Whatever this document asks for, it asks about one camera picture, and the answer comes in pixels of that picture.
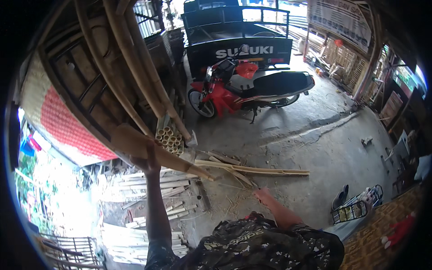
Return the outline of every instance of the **hand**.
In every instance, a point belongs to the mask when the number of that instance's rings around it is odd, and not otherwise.
[[[147,179],[152,177],[157,177],[157,179],[159,179],[161,171],[161,165],[156,159],[155,143],[159,145],[157,141],[149,141],[147,143],[147,159],[141,159],[135,156],[130,156],[129,158],[133,164],[144,172]]]
[[[270,194],[270,190],[267,187],[262,187],[254,190],[254,195],[260,201],[260,203],[268,206],[269,199],[273,199],[273,196]]]

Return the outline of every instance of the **person's arm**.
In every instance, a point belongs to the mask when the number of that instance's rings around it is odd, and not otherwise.
[[[155,143],[151,141],[147,145],[148,159],[131,157],[130,160],[146,175],[147,182],[147,215],[146,229],[149,243],[153,241],[165,241],[168,247],[172,246],[171,227],[165,212],[165,204],[162,200],[159,174],[161,165],[156,160]]]
[[[294,224],[303,223],[298,215],[278,202],[267,187],[255,190],[254,195],[271,211],[278,228],[287,230]]]

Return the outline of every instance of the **person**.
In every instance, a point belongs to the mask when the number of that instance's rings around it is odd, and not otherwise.
[[[275,221],[252,212],[244,219],[223,221],[213,234],[182,258],[172,251],[171,227],[159,186],[161,166],[155,143],[147,145],[148,159],[131,157],[147,178],[146,229],[149,239],[146,270],[153,269],[338,269],[344,247],[336,235],[312,229],[279,203],[268,188],[254,195]]]

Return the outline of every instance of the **red motorcycle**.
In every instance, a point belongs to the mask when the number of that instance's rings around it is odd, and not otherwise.
[[[239,51],[249,52],[248,45],[242,45]],[[308,72],[282,71],[259,77],[253,81],[253,88],[246,90],[231,85],[231,77],[238,74],[252,79],[257,65],[247,60],[224,59],[208,67],[204,81],[193,82],[187,94],[189,102],[200,115],[212,118],[223,116],[224,109],[229,113],[237,110],[253,111],[257,116],[258,108],[280,108],[297,101],[301,93],[308,95],[308,90],[315,86],[315,81]]]

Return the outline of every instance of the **motorcycle seat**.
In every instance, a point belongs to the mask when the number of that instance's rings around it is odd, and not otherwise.
[[[262,76],[254,80],[254,87],[243,90],[240,98],[251,98],[255,96],[296,95],[309,90],[314,85],[310,75],[304,72],[283,71]]]

